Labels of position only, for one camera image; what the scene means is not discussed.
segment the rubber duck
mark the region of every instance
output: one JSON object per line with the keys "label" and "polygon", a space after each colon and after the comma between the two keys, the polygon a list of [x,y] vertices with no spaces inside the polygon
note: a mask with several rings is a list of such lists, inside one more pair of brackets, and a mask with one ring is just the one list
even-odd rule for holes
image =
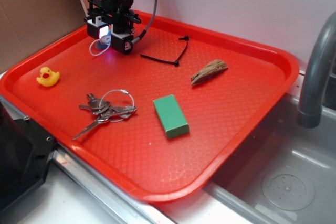
{"label": "rubber duck", "polygon": [[38,83],[45,87],[50,87],[55,85],[59,79],[59,72],[52,72],[48,67],[43,67],[40,70],[40,77],[37,77],[36,80]]}

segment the cardboard box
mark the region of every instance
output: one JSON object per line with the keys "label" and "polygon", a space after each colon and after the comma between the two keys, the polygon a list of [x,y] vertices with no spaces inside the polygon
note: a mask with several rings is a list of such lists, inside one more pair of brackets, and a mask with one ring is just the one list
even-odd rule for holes
{"label": "cardboard box", "polygon": [[83,26],[80,0],[0,0],[0,73]]}

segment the red tray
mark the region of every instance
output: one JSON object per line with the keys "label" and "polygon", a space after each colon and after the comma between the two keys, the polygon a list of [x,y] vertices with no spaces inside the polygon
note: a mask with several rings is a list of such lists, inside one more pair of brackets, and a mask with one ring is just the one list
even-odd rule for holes
{"label": "red tray", "polygon": [[[150,18],[140,13],[143,23]],[[139,33],[143,25],[136,28]],[[174,61],[190,41],[180,66],[140,57]],[[0,93],[32,117],[66,148],[130,195],[147,202],[176,200],[201,188],[278,102],[298,76],[294,57],[282,50],[157,17],[130,55],[113,49],[94,57],[93,40],[80,28],[11,68],[0,80]],[[191,86],[191,76],[210,61],[228,69]],[[37,83],[41,67],[60,72],[59,82]],[[100,125],[71,139],[93,122],[78,108],[86,94],[102,97],[125,89],[138,111],[128,120]],[[188,123],[188,134],[168,140],[153,100],[175,95]],[[113,105],[127,95],[111,93]]]}

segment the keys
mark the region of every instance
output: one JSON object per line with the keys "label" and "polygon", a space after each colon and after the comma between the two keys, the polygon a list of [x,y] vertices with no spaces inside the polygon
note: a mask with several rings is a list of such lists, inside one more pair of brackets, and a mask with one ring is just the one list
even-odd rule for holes
{"label": "keys", "polygon": [[[123,119],[130,117],[135,111],[137,111],[136,107],[130,106],[130,105],[124,108],[119,107],[119,106],[112,106],[109,101],[98,99],[92,93],[88,94],[87,97],[89,99],[88,105],[79,105],[79,108],[88,110],[92,114],[97,115],[97,117],[93,123],[88,125],[84,130],[82,130],[72,140],[79,138],[83,134],[89,132],[90,130],[98,126],[99,124],[121,121]],[[111,119],[113,116],[119,116],[121,119],[117,121],[113,121]]]}
{"label": "keys", "polygon": [[111,112],[110,110],[108,110],[107,112],[103,112],[101,113],[93,123],[91,123],[89,126],[87,126],[84,130],[82,130],[78,135],[76,135],[72,140],[75,140],[77,138],[79,138],[80,136],[82,136],[83,134],[87,133],[88,131],[91,131],[93,128],[95,128],[96,126],[98,126],[99,124],[102,123],[107,123],[110,121],[110,117],[111,117]]}

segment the green sponge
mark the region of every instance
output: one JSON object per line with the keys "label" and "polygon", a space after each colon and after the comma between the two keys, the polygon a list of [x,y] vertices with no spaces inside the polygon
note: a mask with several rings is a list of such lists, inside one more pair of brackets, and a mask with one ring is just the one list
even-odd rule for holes
{"label": "green sponge", "polygon": [[185,119],[175,96],[171,94],[154,100],[153,102],[168,138],[180,136],[189,132],[188,122]]}

